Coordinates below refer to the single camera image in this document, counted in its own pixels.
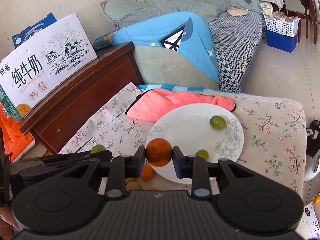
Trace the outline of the white milk carton box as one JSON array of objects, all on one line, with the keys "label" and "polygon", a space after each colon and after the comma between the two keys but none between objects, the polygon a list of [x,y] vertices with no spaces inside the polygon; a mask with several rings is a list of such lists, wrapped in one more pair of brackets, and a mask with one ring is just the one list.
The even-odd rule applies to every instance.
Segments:
[{"label": "white milk carton box", "polygon": [[20,121],[97,55],[76,13],[44,28],[1,61],[1,104]]}]

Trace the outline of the dark wooden chair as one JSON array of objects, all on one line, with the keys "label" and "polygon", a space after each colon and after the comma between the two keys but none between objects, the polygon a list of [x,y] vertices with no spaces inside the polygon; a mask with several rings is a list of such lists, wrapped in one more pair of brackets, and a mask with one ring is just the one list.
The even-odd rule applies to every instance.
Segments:
[{"label": "dark wooden chair", "polygon": [[316,6],[313,0],[300,0],[301,5],[304,8],[304,12],[288,10],[286,7],[285,0],[283,0],[284,4],[281,8],[281,12],[283,12],[286,16],[298,16],[302,20],[306,20],[306,31],[305,36],[308,38],[309,35],[309,23],[312,24],[313,27],[313,43],[317,44],[317,19],[316,19]]}]

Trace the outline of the white plastic basket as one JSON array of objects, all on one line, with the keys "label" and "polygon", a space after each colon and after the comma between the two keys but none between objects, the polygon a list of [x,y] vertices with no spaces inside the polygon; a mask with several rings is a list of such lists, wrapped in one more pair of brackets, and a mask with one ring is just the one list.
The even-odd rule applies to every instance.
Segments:
[{"label": "white plastic basket", "polygon": [[281,35],[294,37],[299,33],[300,18],[294,18],[292,22],[286,22],[266,16],[263,12],[262,15],[265,19],[266,29]]}]

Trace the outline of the dark wooden cabinet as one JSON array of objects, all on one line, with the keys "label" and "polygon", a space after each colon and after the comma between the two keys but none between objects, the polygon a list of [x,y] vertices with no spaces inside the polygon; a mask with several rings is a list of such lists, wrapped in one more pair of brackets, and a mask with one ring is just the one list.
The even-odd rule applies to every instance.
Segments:
[{"label": "dark wooden cabinet", "polygon": [[51,153],[57,154],[81,126],[128,83],[142,85],[133,57],[135,46],[124,43],[97,50],[97,58],[54,89],[20,122]]}]

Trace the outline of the blue plastic bin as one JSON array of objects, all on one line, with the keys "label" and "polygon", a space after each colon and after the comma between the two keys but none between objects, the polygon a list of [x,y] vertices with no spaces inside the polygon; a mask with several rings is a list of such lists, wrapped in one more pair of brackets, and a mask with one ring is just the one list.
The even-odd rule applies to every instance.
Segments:
[{"label": "blue plastic bin", "polygon": [[265,35],[267,44],[269,47],[277,48],[283,51],[286,51],[288,53],[291,53],[295,50],[298,35],[295,35],[294,37],[281,35],[279,33],[270,31],[265,29]]}]

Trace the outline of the brown kiwi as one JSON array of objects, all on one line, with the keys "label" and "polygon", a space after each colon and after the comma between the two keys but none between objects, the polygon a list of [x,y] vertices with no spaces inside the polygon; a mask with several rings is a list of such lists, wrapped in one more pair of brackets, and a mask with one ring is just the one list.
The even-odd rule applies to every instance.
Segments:
[{"label": "brown kiwi", "polygon": [[130,181],[126,185],[127,192],[136,191],[136,190],[142,190],[142,186],[137,181]]}]

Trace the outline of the orange white box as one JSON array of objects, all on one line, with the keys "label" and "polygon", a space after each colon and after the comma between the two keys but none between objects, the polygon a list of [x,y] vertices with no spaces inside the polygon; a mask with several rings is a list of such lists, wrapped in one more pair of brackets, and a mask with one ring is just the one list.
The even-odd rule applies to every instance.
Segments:
[{"label": "orange white box", "polygon": [[16,122],[9,114],[4,112],[1,105],[1,129],[4,139],[5,153],[12,153],[11,161],[19,161],[32,147],[35,138],[28,133],[24,135],[19,129],[20,123]]}]

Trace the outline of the blue garment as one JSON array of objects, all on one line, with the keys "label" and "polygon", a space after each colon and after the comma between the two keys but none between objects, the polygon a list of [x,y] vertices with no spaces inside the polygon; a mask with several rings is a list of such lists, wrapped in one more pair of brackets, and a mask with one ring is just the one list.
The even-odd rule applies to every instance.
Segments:
[{"label": "blue garment", "polygon": [[204,75],[220,81],[214,38],[200,15],[181,11],[123,27],[97,38],[94,49],[132,42],[135,46],[160,47],[175,51]]}]

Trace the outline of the pink folded towel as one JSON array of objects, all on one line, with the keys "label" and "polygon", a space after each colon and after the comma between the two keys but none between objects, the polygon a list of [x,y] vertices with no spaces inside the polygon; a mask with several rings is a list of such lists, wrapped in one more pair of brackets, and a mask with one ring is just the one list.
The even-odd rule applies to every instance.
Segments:
[{"label": "pink folded towel", "polygon": [[170,111],[194,103],[217,105],[230,112],[236,109],[235,102],[223,96],[202,95],[194,92],[172,92],[156,88],[137,96],[125,114],[133,119],[156,122]]}]

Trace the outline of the houndstooth sofa cover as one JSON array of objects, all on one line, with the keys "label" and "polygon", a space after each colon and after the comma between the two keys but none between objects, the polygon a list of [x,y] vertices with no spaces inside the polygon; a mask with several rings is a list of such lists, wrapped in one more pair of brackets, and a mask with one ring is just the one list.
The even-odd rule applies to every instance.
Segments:
[{"label": "houndstooth sofa cover", "polygon": [[254,11],[244,16],[224,12],[208,25],[214,38],[219,89],[240,92],[242,79],[263,37],[263,16]]}]

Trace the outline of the green fruit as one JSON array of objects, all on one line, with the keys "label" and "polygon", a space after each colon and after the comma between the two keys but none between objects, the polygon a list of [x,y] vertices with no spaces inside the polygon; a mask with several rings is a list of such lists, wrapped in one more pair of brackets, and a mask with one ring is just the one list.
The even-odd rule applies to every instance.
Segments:
[{"label": "green fruit", "polygon": [[208,151],[204,149],[198,150],[195,155],[197,157],[202,157],[206,162],[208,162],[210,158]]},{"label": "green fruit", "polygon": [[209,121],[209,124],[213,129],[217,129],[217,130],[225,129],[227,126],[226,120],[223,117],[218,115],[212,116]]},{"label": "green fruit", "polygon": [[105,151],[106,148],[104,145],[95,145],[91,151],[90,151],[90,154],[95,154],[95,153],[99,153],[99,152],[103,152]]}]

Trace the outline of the small orange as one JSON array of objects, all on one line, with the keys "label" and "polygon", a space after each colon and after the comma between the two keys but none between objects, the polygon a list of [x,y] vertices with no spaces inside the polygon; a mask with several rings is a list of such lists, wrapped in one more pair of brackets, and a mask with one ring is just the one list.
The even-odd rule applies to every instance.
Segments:
[{"label": "small orange", "polygon": [[149,163],[146,163],[143,167],[143,172],[140,176],[140,179],[143,181],[149,181],[154,176],[154,170]]}]

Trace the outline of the white ceramic plate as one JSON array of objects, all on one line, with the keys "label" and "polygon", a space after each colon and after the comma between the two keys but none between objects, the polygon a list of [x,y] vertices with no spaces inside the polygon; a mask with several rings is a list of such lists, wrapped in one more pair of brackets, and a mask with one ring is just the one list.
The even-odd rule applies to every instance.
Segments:
[{"label": "white ceramic plate", "polygon": [[[225,129],[210,126],[214,115],[226,121]],[[182,106],[162,116],[150,130],[146,143],[156,138],[165,139],[172,147],[178,146],[183,155],[206,150],[211,163],[217,163],[220,158],[237,161],[244,146],[244,132],[237,117],[220,106],[207,103]]]}]

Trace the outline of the brown kiwi hidden small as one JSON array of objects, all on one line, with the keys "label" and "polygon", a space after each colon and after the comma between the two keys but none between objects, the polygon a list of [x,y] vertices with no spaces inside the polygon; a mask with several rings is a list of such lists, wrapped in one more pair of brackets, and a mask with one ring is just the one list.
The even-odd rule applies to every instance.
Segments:
[{"label": "brown kiwi hidden small", "polygon": [[125,180],[125,184],[128,184],[128,183],[133,182],[133,181],[136,181],[136,178],[127,178]]}]

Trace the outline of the green fruit bottom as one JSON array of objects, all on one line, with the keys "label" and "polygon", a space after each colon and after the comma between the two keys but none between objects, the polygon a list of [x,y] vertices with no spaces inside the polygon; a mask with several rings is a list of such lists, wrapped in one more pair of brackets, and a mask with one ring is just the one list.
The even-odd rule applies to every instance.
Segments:
[{"label": "green fruit bottom", "polygon": [[213,129],[217,129],[217,130],[225,129],[227,126],[226,120],[223,117],[218,115],[212,116],[209,121],[209,124]]}]

